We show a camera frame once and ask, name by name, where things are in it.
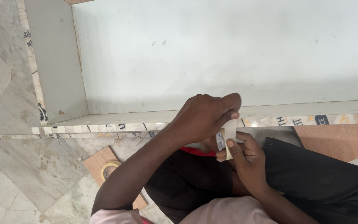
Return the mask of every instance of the wooden plank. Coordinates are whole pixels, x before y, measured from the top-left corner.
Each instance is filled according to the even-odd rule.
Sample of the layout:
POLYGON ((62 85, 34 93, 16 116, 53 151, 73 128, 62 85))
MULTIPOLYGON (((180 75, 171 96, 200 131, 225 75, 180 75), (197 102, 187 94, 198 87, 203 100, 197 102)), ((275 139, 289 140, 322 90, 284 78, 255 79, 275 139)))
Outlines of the wooden plank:
MULTIPOLYGON (((109 161, 117 160, 119 161, 117 155, 114 153, 110 146, 100 150, 95 155, 92 155, 88 159, 86 159, 83 163, 88 169, 89 173, 93 176, 95 181, 99 186, 102 186, 103 180, 100 176, 100 170, 102 167, 109 161)), ((147 206, 147 201, 144 199, 143 195, 140 193, 136 200, 132 204, 133 208, 144 208, 147 206)))
POLYGON ((358 158, 358 124, 294 127, 308 150, 345 162, 358 158))

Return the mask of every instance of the masking tape roll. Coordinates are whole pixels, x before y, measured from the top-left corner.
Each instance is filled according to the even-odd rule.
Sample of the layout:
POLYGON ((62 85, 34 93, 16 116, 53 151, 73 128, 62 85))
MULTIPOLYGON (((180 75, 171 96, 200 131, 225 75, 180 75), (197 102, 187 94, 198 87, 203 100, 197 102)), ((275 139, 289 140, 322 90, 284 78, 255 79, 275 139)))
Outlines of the masking tape roll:
POLYGON ((110 162, 107 162, 100 170, 100 176, 101 176, 102 180, 106 181, 107 177, 109 177, 109 174, 107 173, 107 170, 106 170, 107 167, 116 167, 117 168, 119 165, 121 165, 121 162, 117 161, 117 160, 112 160, 110 162))

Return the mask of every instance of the person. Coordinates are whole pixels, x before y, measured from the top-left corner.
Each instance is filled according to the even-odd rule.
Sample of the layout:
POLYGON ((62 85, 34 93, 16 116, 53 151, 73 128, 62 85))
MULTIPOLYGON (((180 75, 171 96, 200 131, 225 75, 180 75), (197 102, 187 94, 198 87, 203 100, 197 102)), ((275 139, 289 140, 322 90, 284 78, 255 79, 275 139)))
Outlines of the person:
POLYGON ((239 118, 240 95, 198 94, 98 191, 91 224, 141 224, 132 210, 144 187, 173 223, 358 223, 358 166, 276 139, 263 149, 249 134, 217 151, 215 134, 239 118), (203 142, 205 154, 183 147, 203 142))

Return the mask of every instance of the marble floor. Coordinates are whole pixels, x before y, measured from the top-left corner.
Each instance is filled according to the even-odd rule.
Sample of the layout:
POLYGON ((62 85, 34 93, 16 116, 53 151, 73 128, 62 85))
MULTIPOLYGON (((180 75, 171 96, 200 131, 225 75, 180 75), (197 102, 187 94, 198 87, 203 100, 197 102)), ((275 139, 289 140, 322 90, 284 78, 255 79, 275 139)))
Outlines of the marble floor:
MULTIPOLYGON (((39 126, 19 11, 15 0, 0 0, 0 134, 27 134, 39 126)), ((265 137, 300 145, 292 127, 245 128, 262 144, 265 137)), ((82 160, 111 145, 125 161, 147 140, 0 140, 0 224, 86 224, 98 186, 82 160)), ((352 161, 358 165, 358 159, 352 161)), ((156 224, 168 224, 143 191, 142 209, 156 224)))

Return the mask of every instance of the plywood board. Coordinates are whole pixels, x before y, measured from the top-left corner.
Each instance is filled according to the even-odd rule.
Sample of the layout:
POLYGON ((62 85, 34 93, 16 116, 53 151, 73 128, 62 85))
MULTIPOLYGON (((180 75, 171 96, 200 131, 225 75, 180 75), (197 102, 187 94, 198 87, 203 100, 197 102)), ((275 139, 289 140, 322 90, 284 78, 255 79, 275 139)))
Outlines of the plywood board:
MULTIPOLYGON (((97 184, 99 186, 102 186, 104 181, 100 176, 100 170, 107 162, 112 160, 118 160, 118 157, 115 155, 112 148, 110 146, 107 146, 106 148, 97 152, 95 155, 92 155, 91 157, 86 159, 83 163, 86 166, 86 168, 89 170, 89 172, 91 173, 97 184)), ((142 196, 142 194, 139 194, 137 196, 132 206, 134 209, 135 208, 141 209, 147 206, 147 202, 142 196)))
POLYGON ((238 92, 242 106, 358 99, 358 1, 72 7, 90 114, 179 110, 198 93, 238 92))
POLYGON ((308 150, 345 162, 358 158, 358 124, 294 127, 308 150))

